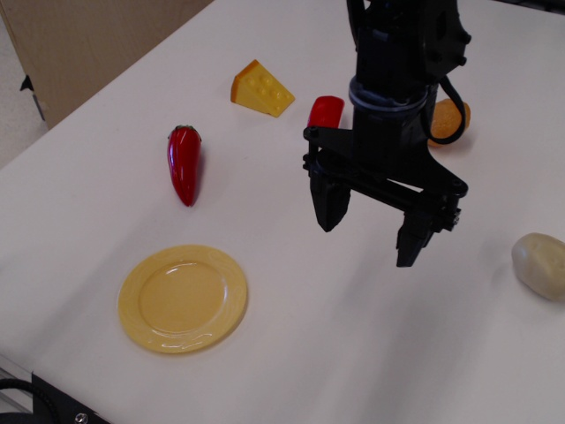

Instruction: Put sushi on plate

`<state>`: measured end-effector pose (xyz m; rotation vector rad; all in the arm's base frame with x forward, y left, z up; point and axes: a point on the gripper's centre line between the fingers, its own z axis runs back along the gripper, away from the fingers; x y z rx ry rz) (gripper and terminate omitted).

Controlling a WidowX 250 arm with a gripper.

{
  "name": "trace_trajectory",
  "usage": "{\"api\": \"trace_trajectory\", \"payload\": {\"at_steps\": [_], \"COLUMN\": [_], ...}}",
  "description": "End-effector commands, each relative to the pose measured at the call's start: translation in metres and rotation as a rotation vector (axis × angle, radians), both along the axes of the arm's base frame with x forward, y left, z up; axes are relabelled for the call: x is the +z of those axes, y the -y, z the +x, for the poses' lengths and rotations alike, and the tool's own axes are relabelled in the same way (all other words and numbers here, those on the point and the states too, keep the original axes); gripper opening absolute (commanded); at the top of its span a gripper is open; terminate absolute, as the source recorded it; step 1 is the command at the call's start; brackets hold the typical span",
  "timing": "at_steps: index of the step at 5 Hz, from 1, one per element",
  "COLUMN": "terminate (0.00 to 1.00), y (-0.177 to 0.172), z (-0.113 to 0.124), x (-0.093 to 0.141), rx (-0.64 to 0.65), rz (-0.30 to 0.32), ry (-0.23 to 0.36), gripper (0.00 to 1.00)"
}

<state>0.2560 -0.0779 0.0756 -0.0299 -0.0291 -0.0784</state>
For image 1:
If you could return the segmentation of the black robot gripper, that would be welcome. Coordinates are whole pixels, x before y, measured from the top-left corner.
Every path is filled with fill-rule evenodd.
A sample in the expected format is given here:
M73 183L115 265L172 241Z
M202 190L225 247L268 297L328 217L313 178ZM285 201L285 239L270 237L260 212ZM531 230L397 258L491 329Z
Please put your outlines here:
M453 138L465 132L463 102L453 101L462 122ZM414 265L434 232L452 230L458 222L458 202L467 185L437 163L428 139L448 145L456 140L435 139L431 125L436 101L403 106L354 109L351 129L311 126L304 130L308 152L304 167L318 225L332 231L347 213L351 192L401 210L396 266Z

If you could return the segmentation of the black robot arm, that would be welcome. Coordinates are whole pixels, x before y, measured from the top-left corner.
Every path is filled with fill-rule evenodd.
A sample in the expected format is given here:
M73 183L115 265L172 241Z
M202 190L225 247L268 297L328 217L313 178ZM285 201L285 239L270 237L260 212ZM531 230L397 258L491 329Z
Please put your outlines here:
M348 15L357 51L352 126L310 123L304 131L315 214L333 230L352 192L401 210L396 263L409 267L432 235L454 228L468 191L428 145L463 135L457 127L436 136L432 122L439 91L464 109L448 75L465 64L471 37L454 1L350 1Z

